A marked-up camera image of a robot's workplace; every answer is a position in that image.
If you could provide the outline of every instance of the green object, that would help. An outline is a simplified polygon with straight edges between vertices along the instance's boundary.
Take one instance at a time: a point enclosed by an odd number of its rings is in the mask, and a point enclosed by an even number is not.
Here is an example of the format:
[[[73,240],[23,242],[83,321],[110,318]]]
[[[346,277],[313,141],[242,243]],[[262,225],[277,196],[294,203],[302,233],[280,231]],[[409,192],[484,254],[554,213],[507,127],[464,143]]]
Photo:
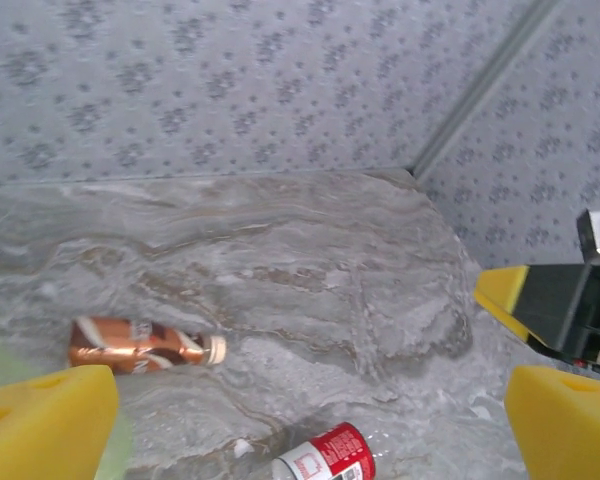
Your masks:
[[[0,345],[0,386],[43,375],[40,369],[12,355]],[[132,431],[129,420],[118,412],[107,447],[100,459],[94,480],[122,480],[132,453]]]

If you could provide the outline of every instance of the bottle label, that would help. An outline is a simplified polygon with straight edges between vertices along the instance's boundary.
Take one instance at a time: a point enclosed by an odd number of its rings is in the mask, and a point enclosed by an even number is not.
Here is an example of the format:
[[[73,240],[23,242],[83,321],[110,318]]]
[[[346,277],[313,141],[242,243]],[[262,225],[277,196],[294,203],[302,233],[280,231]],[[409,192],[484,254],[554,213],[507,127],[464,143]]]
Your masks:
[[[296,480],[373,480],[375,465],[364,437],[341,423],[279,457]]]

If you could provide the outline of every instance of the red label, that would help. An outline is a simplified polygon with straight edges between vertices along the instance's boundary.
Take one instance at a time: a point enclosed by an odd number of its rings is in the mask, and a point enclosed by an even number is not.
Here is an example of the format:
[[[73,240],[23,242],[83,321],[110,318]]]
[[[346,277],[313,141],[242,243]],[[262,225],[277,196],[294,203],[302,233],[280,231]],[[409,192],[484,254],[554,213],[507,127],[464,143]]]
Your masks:
[[[371,450],[364,437],[350,423],[341,423],[327,433],[312,438],[309,443],[324,457],[334,477],[358,462],[363,480],[375,478],[376,466]]]

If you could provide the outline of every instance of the patterned wall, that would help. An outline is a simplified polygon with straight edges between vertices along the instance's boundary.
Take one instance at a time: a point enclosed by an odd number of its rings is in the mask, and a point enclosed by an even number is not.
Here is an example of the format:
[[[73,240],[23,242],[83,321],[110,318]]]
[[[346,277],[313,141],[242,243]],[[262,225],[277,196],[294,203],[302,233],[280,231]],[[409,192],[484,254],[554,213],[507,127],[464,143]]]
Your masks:
[[[530,0],[0,0],[0,183],[405,166]]]
[[[483,264],[581,261],[600,206],[600,0],[571,0],[422,179]]]

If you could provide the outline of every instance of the bottle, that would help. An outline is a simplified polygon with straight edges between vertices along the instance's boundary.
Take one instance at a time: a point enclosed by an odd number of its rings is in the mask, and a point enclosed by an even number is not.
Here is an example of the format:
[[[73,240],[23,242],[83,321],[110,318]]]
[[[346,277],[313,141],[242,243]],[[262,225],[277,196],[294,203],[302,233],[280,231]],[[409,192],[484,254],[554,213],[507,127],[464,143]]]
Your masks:
[[[69,364],[108,365],[113,373],[145,373],[185,363],[215,365],[227,352],[217,335],[190,335],[155,322],[115,317],[73,321]]]
[[[374,480],[376,473],[384,478],[392,468],[388,435],[366,433],[341,423],[280,455],[253,480]]]

